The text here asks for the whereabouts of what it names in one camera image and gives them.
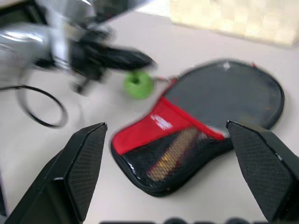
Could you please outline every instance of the white table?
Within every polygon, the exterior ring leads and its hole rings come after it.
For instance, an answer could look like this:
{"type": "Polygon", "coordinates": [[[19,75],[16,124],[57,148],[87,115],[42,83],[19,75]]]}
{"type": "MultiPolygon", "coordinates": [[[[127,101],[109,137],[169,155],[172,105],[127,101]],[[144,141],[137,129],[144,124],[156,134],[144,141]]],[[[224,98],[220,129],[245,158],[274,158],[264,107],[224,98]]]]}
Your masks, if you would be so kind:
{"type": "MultiPolygon", "coordinates": [[[[253,61],[272,73],[286,95],[285,110],[274,133],[297,155],[299,127],[299,48],[284,49],[212,31],[172,25],[169,18],[131,12],[111,21],[115,30],[111,42],[133,46],[149,54],[157,63],[152,75],[172,76],[197,64],[216,58],[253,61]]],[[[134,100],[123,89],[124,75],[109,72],[105,84],[97,84],[87,97],[69,88],[72,77],[59,71],[34,72],[30,84],[42,88],[68,109],[69,123],[63,129],[45,128],[20,110],[13,92],[0,94],[0,169],[11,212],[37,174],[78,129],[107,122],[108,132],[102,165],[85,224],[104,220],[151,220],[158,223],[170,217],[188,222],[223,223],[230,217],[249,221],[265,220],[252,196],[234,152],[221,156],[200,170],[178,192],[154,198],[136,188],[118,168],[109,151],[111,136],[118,129],[144,115],[166,86],[158,83],[146,100],[134,100]]],[[[35,112],[42,118],[58,118],[54,103],[35,93],[28,94],[35,112]]]]}

